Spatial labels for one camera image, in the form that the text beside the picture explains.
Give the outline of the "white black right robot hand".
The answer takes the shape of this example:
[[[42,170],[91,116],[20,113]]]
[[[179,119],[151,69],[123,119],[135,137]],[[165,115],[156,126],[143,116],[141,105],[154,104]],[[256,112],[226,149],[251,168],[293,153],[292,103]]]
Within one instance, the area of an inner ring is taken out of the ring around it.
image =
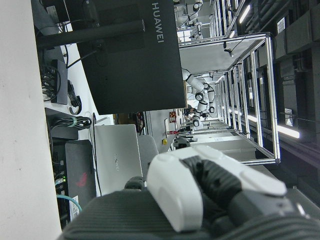
[[[61,240],[317,240],[284,182],[207,145],[156,155],[147,186],[93,199]]]

